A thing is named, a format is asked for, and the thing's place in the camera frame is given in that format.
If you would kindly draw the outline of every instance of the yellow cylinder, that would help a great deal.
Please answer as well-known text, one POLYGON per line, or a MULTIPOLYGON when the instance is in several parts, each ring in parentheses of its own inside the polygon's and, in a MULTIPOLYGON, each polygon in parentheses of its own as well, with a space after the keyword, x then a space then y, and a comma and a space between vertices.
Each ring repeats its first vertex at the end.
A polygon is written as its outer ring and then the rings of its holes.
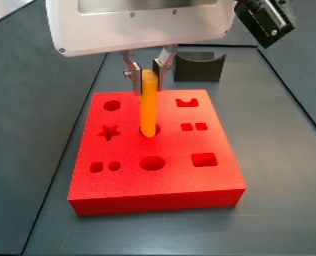
POLYGON ((158 76, 153 70, 142 71, 141 131, 143 136, 155 136, 158 76))

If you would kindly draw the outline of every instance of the rectangular hole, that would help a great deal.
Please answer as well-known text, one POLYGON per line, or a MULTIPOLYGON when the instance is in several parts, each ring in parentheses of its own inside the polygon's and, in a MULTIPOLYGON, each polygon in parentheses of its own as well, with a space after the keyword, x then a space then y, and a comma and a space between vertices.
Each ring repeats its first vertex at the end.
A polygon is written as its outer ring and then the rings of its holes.
POLYGON ((194 167, 217 166, 217 157, 214 153, 191 154, 194 167))

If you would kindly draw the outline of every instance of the small square hole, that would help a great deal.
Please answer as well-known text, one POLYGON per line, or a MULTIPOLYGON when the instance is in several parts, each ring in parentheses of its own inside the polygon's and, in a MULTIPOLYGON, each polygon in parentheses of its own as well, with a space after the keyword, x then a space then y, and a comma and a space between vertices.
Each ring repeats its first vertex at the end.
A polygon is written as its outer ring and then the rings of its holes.
POLYGON ((195 123, 195 129, 198 131, 206 131, 207 130, 206 123, 195 123))
POLYGON ((181 124, 182 131, 193 131, 193 125, 190 123, 181 124))

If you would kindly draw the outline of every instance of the metal bracket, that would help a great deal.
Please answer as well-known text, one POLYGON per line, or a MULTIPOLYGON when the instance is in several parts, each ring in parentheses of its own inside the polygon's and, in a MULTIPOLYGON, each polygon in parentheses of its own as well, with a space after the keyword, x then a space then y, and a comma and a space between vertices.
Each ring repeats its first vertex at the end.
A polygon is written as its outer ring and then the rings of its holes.
POLYGON ((131 60, 134 56, 134 50, 126 50, 126 51, 122 51, 121 53, 123 56, 123 61, 129 67, 129 69, 123 71, 123 75, 126 78, 130 78, 133 82, 133 91, 135 95, 141 95, 142 94, 142 69, 139 64, 131 60))
POLYGON ((163 89, 163 77, 171 70, 171 62, 177 54, 177 49, 177 44, 165 46, 158 59, 153 60, 153 71, 158 76, 158 91, 163 89))

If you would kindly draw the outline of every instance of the star-shaped hole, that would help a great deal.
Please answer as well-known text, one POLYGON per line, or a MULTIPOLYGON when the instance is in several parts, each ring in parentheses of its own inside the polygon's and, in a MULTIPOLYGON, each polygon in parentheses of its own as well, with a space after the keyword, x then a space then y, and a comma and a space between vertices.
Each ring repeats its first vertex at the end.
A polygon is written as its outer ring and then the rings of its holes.
POLYGON ((110 141, 114 136, 121 135, 121 133, 119 133, 119 131, 117 131, 117 129, 118 129, 118 125, 113 125, 113 126, 103 125, 102 132, 98 133, 98 136, 103 136, 106 141, 110 141))

